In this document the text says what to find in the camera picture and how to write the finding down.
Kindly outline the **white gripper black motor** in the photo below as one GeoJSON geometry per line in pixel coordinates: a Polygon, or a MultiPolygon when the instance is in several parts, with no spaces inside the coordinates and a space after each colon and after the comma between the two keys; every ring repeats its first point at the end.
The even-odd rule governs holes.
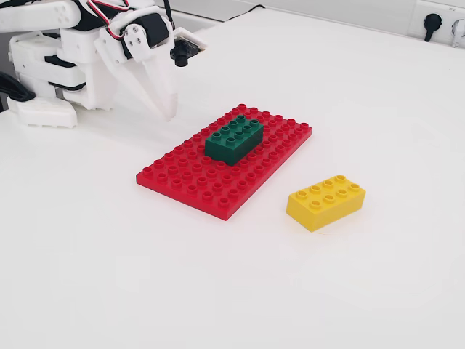
{"type": "Polygon", "coordinates": [[[109,29],[122,37],[124,50],[108,33],[99,33],[94,44],[110,73],[155,115],[166,121],[174,118],[178,97],[170,57],[174,37],[159,8],[120,14],[109,29]]]}

